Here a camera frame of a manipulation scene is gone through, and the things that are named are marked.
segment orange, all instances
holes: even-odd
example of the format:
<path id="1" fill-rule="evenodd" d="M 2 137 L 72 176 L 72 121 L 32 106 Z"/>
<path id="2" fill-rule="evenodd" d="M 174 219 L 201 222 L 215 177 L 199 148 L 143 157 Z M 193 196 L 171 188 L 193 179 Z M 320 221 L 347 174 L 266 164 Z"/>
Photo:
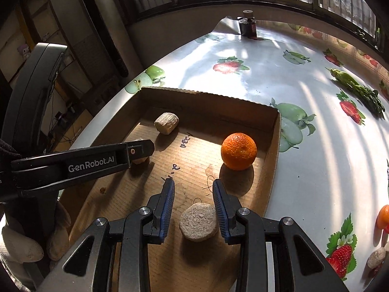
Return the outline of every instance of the orange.
<path id="1" fill-rule="evenodd" d="M 232 170 L 245 170 L 257 156 L 257 146 L 250 136 L 234 133 L 224 139 L 221 145 L 221 158 Z"/>
<path id="2" fill-rule="evenodd" d="M 377 227 L 379 229 L 384 229 L 389 225 L 389 205 L 382 207 L 377 216 Z"/>

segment bottle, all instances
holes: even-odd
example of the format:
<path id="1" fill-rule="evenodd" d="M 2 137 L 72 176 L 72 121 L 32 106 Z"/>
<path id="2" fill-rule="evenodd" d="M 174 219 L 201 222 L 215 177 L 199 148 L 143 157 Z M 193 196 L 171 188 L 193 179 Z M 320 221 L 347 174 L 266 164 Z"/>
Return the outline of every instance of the bottle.
<path id="1" fill-rule="evenodd" d="M 239 18 L 240 34 L 248 38 L 257 37 L 254 13 L 250 9 L 243 11 L 243 17 Z"/>

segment fruit print tablecloth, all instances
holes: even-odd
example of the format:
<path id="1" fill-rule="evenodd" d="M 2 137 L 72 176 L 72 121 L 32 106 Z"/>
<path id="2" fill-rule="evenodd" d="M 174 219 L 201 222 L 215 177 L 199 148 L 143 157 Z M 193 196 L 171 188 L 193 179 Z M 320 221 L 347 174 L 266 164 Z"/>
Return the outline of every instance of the fruit print tablecloth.
<path id="1" fill-rule="evenodd" d="M 376 119 L 330 69 L 379 90 L 385 119 Z M 266 217 L 293 217 L 321 252 L 336 259 L 351 292 L 368 284 L 369 255 L 382 244 L 374 230 L 388 203 L 388 71 L 333 36 L 292 24 L 258 21 L 257 38 L 236 21 L 168 54 L 126 86 L 211 92 L 276 107 L 280 155 Z"/>

